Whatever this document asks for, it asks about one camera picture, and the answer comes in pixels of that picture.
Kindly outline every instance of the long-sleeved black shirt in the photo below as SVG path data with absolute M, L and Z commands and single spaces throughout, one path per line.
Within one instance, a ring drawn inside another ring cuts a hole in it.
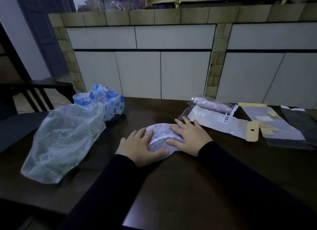
M 316 213 L 211 141 L 198 160 L 224 186 L 254 229 L 317 229 Z M 122 225 L 142 181 L 135 163 L 115 155 L 67 215 L 59 229 L 102 229 Z

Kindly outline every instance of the dark brown table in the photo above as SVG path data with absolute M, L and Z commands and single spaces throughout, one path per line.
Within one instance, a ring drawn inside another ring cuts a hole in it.
M 32 145 L 32 133 L 0 154 L 0 198 L 68 213 L 100 174 L 122 137 L 152 124 L 173 123 L 186 107 L 185 101 L 125 98 L 126 115 L 107 124 L 88 160 L 65 186 L 40 184 L 20 174 Z M 278 108 L 275 110 L 283 116 Z M 248 119 L 241 108 L 235 117 Z M 205 129 L 226 151 L 317 211 L 316 151 L 270 148 L 261 134 L 257 142 L 246 142 Z M 193 157 L 181 152 L 155 165 L 124 225 L 141 229 L 248 228 L 215 178 Z

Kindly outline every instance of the white sticker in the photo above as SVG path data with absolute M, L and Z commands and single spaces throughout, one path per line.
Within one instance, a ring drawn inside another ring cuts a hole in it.
M 256 118 L 261 121 L 273 121 L 273 119 L 269 116 L 256 116 Z
M 224 123 L 224 124 L 227 124 L 228 123 L 228 120 L 229 120 L 229 116 L 228 115 L 221 115 L 218 119 L 218 121 Z

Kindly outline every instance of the tiled floor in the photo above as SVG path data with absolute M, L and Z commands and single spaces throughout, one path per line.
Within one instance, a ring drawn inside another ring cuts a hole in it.
M 42 95 L 39 93 L 38 89 L 35 89 L 37 91 L 38 96 L 41 98 L 41 101 L 44 103 L 45 107 L 49 110 L 47 104 L 45 103 Z M 47 96 L 49 97 L 51 103 L 53 104 L 54 108 L 59 108 L 62 107 L 64 105 L 68 105 L 71 104 L 71 102 L 66 99 L 65 96 L 63 96 L 62 94 L 60 94 L 56 89 L 44 89 Z M 41 108 L 39 107 L 38 103 L 36 102 L 36 100 L 34 99 L 33 95 L 28 91 L 30 97 L 32 98 L 33 102 L 36 104 L 37 108 L 39 111 L 42 111 Z M 24 95 L 22 93 L 19 93 L 18 95 L 15 95 L 13 97 L 14 103 L 16 105 L 18 114 L 22 114 L 22 113 L 30 113 L 30 112 L 34 112 L 34 110 L 32 109 L 32 107 L 30 106 L 30 104 L 28 103 L 28 101 L 26 100 L 26 98 L 24 97 Z

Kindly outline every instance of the door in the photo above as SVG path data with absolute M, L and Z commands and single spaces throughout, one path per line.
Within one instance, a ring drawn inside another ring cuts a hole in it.
M 51 76 L 69 73 L 48 14 L 65 12 L 61 0 L 18 0 Z
M 287 53 L 264 103 L 313 109 L 317 101 L 316 65 L 316 53 Z
M 75 52 L 75 55 L 88 91 L 100 84 L 122 94 L 115 52 Z
M 161 52 L 162 99 L 204 95 L 210 52 Z
M 116 52 L 122 93 L 161 99 L 160 52 Z
M 284 53 L 227 53 L 216 100 L 262 103 Z

